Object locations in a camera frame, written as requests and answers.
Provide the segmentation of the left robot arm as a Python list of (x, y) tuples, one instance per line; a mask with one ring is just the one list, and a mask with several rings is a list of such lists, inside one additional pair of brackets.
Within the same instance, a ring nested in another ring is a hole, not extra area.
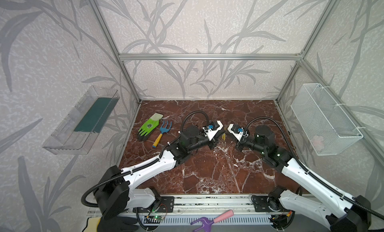
[(92, 191), (102, 217), (110, 220), (127, 209), (151, 207), (160, 196), (154, 189), (138, 187), (156, 175), (184, 164), (194, 151), (205, 146), (213, 149), (223, 132), (220, 121), (202, 129), (189, 126), (159, 155), (123, 169), (110, 167), (100, 180), (100, 186)]

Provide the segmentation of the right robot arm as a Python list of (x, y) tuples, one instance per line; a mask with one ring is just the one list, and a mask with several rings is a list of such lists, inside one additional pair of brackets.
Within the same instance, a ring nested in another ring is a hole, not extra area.
[(302, 165), (290, 151), (276, 145), (275, 133), (268, 126), (257, 126), (254, 136), (236, 124), (229, 125), (228, 132), (237, 141), (237, 149), (247, 148), (260, 153), (266, 164), (316, 197), (316, 201), (313, 201), (280, 187), (270, 196), (282, 207), (298, 212), (332, 232), (369, 230), (371, 215), (361, 207), (370, 207), (371, 203), (363, 196), (352, 198)]

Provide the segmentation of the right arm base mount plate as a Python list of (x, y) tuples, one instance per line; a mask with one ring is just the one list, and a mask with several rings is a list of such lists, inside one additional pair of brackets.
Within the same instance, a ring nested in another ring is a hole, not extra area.
[(269, 196), (252, 195), (251, 202), (254, 205), (255, 212), (281, 212), (282, 206), (277, 199)]

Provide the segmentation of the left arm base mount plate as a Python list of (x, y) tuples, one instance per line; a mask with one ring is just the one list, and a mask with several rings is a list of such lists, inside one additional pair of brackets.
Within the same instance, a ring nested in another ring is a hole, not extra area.
[(175, 197), (161, 197), (155, 201), (148, 208), (138, 208), (139, 213), (171, 213), (174, 210)]

